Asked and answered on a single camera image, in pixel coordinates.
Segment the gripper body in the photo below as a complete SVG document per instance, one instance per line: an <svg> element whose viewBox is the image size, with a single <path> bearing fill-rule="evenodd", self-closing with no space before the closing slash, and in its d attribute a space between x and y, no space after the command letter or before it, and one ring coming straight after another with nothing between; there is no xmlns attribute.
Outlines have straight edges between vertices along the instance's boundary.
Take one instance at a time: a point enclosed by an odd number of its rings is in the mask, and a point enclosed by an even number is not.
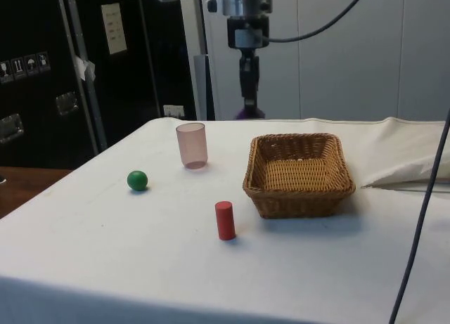
<svg viewBox="0 0 450 324"><path fill-rule="evenodd" d="M230 17L226 24L229 48L258 49L269 45L269 18L267 16Z"/></svg>

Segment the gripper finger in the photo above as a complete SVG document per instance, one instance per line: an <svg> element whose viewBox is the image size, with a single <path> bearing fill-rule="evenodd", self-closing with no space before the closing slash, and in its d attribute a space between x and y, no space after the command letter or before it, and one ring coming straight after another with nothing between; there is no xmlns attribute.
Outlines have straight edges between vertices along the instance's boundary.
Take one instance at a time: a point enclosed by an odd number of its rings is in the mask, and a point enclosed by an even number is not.
<svg viewBox="0 0 450 324"><path fill-rule="evenodd" d="M239 78L241 94L245 108L257 107L257 92L259 88L259 57L254 49L240 51Z"/></svg>

